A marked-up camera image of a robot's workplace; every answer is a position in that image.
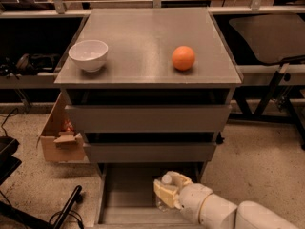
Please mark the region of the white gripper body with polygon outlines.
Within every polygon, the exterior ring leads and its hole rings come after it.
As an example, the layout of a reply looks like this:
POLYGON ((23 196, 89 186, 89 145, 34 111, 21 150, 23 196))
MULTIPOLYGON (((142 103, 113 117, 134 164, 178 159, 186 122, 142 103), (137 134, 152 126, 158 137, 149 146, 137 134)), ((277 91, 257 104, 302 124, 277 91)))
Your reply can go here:
POLYGON ((179 194, 182 216, 191 223, 198 223, 202 205, 212 193, 212 189, 200 183, 191 183, 185 186, 179 194))

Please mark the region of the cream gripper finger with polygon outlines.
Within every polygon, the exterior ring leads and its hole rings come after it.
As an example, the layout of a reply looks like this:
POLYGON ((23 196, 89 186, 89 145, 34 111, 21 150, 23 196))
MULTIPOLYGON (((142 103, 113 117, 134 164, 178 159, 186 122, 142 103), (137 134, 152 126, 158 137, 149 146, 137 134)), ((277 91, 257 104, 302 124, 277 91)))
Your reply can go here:
POLYGON ((166 185, 174 185, 178 189, 182 189, 186 185, 192 183, 192 180, 180 173, 177 173, 175 171, 169 171, 167 172, 162 178, 161 181, 163 184, 166 185))
POLYGON ((178 187, 170 184, 163 184, 156 179, 153 182, 153 190, 159 199, 169 208, 180 209, 181 205, 178 200, 178 187))

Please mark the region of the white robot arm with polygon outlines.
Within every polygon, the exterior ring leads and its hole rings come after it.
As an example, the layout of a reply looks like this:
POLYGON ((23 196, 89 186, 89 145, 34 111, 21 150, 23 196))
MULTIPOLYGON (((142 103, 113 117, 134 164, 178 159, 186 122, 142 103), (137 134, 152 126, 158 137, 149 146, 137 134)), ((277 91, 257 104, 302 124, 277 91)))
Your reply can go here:
POLYGON ((163 204, 177 209, 184 219, 204 229, 298 229, 256 202, 236 205, 175 171, 156 179, 153 190, 163 204))

